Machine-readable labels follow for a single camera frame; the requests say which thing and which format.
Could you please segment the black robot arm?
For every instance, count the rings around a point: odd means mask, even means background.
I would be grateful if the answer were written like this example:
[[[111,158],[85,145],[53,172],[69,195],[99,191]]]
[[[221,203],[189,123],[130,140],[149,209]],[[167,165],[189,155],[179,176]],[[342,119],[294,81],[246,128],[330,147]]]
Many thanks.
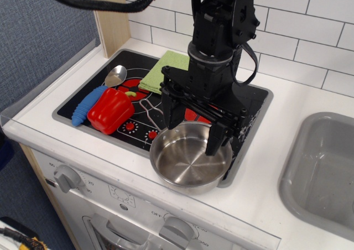
[[[187,70],[162,68],[164,122],[178,126],[190,109],[211,123],[206,155],[239,135],[248,110],[236,97],[236,73],[241,54],[257,57],[248,45],[256,37],[259,20],[254,0],[191,0],[194,32],[188,45]]]

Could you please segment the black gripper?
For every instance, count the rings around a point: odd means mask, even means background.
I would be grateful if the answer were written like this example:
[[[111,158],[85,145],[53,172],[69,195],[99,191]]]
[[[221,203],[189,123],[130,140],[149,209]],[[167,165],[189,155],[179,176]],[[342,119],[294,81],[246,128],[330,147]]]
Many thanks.
[[[208,56],[191,43],[186,70],[167,65],[162,67],[162,108],[167,129],[178,126],[191,109],[212,124],[209,130],[207,156],[216,155],[220,147],[233,141],[233,131],[246,117],[243,104],[234,90],[243,86],[236,80],[243,46],[228,49],[220,56]]]

